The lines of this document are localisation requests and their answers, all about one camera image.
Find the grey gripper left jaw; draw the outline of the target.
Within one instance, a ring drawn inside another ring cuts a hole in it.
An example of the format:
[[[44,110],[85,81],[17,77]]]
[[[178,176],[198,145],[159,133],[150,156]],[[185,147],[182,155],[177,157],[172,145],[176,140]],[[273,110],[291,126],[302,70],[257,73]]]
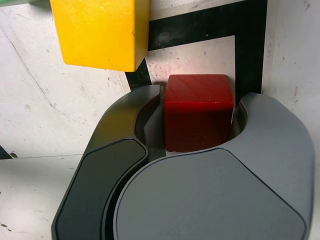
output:
[[[116,203],[129,179],[166,155],[164,88],[146,85],[102,115],[51,225],[54,240],[111,240]]]

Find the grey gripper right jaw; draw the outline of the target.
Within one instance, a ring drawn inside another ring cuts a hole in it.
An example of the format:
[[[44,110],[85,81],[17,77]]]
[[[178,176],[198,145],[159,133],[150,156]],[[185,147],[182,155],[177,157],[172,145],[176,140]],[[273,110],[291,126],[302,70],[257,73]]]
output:
[[[113,217],[116,240],[306,240],[314,201],[312,138],[273,97],[249,93],[232,140],[136,172]]]

